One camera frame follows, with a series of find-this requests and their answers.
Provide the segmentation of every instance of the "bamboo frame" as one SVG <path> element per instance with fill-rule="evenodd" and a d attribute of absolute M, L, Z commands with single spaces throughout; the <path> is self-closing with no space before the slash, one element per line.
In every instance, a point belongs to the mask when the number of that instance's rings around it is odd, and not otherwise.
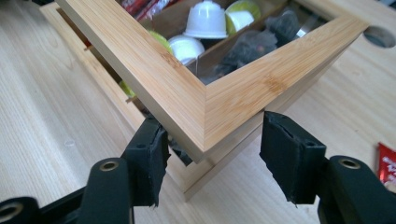
<path fill-rule="evenodd" d="M 125 117 L 125 121 L 131 125 L 132 131 L 135 132 L 145 118 L 138 110 L 137 105 L 133 102 L 128 103 L 125 92 L 117 84 L 116 79 L 112 77 L 113 74 L 110 74 L 109 71 L 106 70 L 107 63 L 103 63 L 101 59 L 97 58 L 98 56 L 102 58 L 100 55 L 95 55 L 91 50 L 86 49 L 84 43 L 87 42 L 87 38 L 78 30 L 76 25 L 65 16 L 64 12 L 56 3 L 45 5 L 40 8 L 40 10 L 51 25 L 64 38 L 69 48 L 75 52 L 75 56 L 77 56 L 78 60 L 84 65 L 105 96 L 108 97 L 113 105 Z M 192 162 L 186 166 L 172 149 L 169 150 L 172 156 L 168 160 L 166 173 L 171 176 L 171 179 L 176 184 L 185 201 L 197 192 L 208 180 L 210 180 L 210 178 L 215 176 L 216 173 L 245 148 L 252 139 L 259 136 L 262 130 L 262 116 L 262 113 L 258 113 L 245 122 L 222 140 L 223 144 L 216 149 L 216 152 L 199 163 Z"/>
<path fill-rule="evenodd" d="M 115 1 L 57 3 L 195 161 L 282 92 L 326 67 L 367 27 L 339 16 L 205 86 Z"/>

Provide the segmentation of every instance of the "wooden strip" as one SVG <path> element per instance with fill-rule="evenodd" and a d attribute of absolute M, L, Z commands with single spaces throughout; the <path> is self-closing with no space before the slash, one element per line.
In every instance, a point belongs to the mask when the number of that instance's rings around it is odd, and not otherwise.
<path fill-rule="evenodd" d="M 239 144 L 226 156 L 210 169 L 205 175 L 195 182 L 191 188 L 184 192 L 184 200 L 188 201 L 195 193 L 197 193 L 209 180 L 216 176 L 230 161 L 232 161 L 239 153 L 241 153 L 249 144 L 251 144 L 262 133 L 262 125 L 260 124 L 247 138 L 243 139 Z"/>
<path fill-rule="evenodd" d="M 176 155 L 172 156 L 169 159 L 170 162 L 168 162 L 168 174 L 172 176 L 172 179 L 174 179 L 186 196 L 187 192 L 189 192 L 189 195 L 191 196 L 191 189 L 199 189 L 195 187 L 199 180 L 206 179 L 207 182 L 211 177 L 207 179 L 206 177 L 204 178 L 204 176 L 209 172 L 211 172 L 211 176 L 216 174 L 217 172 L 212 170 L 215 169 L 220 162 L 222 162 L 221 167 L 225 166 L 226 162 L 223 159 L 229 154 L 233 153 L 235 156 L 237 155 L 234 151 L 236 151 L 241 142 L 244 142 L 245 139 L 251 140 L 258 136 L 257 134 L 254 134 L 254 132 L 262 125 L 262 118 L 263 113 L 259 113 L 245 122 L 237 130 L 224 138 L 221 141 L 219 148 L 217 148 L 213 154 L 209 155 L 199 163 L 192 163 L 186 167 L 181 161 L 178 161 L 179 158 Z"/>
<path fill-rule="evenodd" d="M 316 0 L 295 0 L 296 2 L 316 11 L 326 20 L 333 20 L 342 15 L 350 15 L 350 11 L 333 4 L 330 1 L 316 1 Z"/>
<path fill-rule="evenodd" d="M 268 106 L 265 107 L 265 110 L 283 113 L 289 106 L 291 106 L 291 104 L 293 104 L 298 98 L 300 98 L 300 96 L 303 95 L 305 91 L 307 91 L 313 84 L 315 84 L 321 78 L 321 76 L 325 74 L 326 71 L 334 64 L 334 62 L 338 60 L 340 56 L 341 54 L 329 59 L 329 63 L 326 66 L 318 68 L 317 74 L 314 73 L 309 77 L 304 77 L 300 79 L 291 88 L 276 97 L 274 101 L 272 101 Z"/>
<path fill-rule="evenodd" d="M 201 159 L 204 84 L 116 2 L 57 2 L 166 130 Z"/>
<path fill-rule="evenodd" d="M 244 123 L 343 49 L 367 27 L 343 16 L 207 86 L 205 148 Z"/>

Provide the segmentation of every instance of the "red packet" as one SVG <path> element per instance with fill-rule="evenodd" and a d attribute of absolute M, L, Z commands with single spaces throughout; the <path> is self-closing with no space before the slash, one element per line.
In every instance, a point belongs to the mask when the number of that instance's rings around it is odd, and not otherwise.
<path fill-rule="evenodd" d="M 396 151 L 378 143 L 378 178 L 385 187 L 396 193 Z"/>
<path fill-rule="evenodd" d="M 145 8 L 149 0 L 123 0 L 121 6 L 133 17 Z"/>

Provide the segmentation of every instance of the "clamp jaw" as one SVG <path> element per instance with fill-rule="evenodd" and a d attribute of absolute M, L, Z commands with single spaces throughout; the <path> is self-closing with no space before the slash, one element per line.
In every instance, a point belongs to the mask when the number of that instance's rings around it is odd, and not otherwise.
<path fill-rule="evenodd" d="M 320 198 L 320 223 L 396 223 L 396 197 L 362 161 L 325 158 L 326 146 L 290 118 L 266 111 L 260 156 L 288 201 Z"/>

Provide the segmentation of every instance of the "wooden panel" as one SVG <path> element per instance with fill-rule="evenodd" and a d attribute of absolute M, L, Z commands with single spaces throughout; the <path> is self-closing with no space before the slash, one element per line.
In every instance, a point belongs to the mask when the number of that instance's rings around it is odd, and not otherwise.
<path fill-rule="evenodd" d="M 79 61 L 83 63 L 101 90 L 113 102 L 114 106 L 121 112 L 135 132 L 144 120 L 143 115 L 133 104 L 126 104 L 127 97 L 125 93 L 98 62 L 96 57 L 89 50 L 86 50 L 84 45 L 86 38 L 81 35 L 76 36 L 78 32 L 76 33 L 76 30 L 73 30 L 70 26 L 71 24 L 64 20 L 57 4 L 45 5 L 40 10 L 51 25 L 56 28 L 57 32 L 64 37 L 64 41 L 67 42 L 69 48 L 75 53 Z"/>
<path fill-rule="evenodd" d="M 212 179 L 217 173 L 219 173 L 230 161 L 232 161 L 242 150 L 249 146 L 255 139 L 260 138 L 262 134 L 262 126 L 259 125 L 251 134 L 245 139 L 238 142 L 236 147 L 227 153 L 226 156 L 222 157 L 216 164 L 210 169 L 205 175 L 203 175 L 197 182 L 195 182 L 189 189 L 184 192 L 185 200 L 189 200 L 195 193 L 198 192 L 210 179 Z"/>
<path fill-rule="evenodd" d="M 182 162 L 176 161 L 176 155 L 169 159 L 168 174 L 172 176 L 187 200 L 240 152 L 243 142 L 246 146 L 247 142 L 261 133 L 262 130 L 258 129 L 262 125 L 262 118 L 262 112 L 255 115 L 223 139 L 218 150 L 199 163 L 193 162 L 186 167 Z"/>
<path fill-rule="evenodd" d="M 311 10 L 318 12 L 326 20 L 332 20 L 342 15 L 349 14 L 337 5 L 329 4 L 329 2 L 326 1 L 296 0 L 296 2 L 304 4 Z"/>
<path fill-rule="evenodd" d="M 344 15 L 206 87 L 117 3 L 58 3 L 195 161 L 367 27 Z"/>
<path fill-rule="evenodd" d="M 42 206 L 85 186 L 134 129 L 32 2 L 0 1 L 0 23 L 0 202 Z"/>

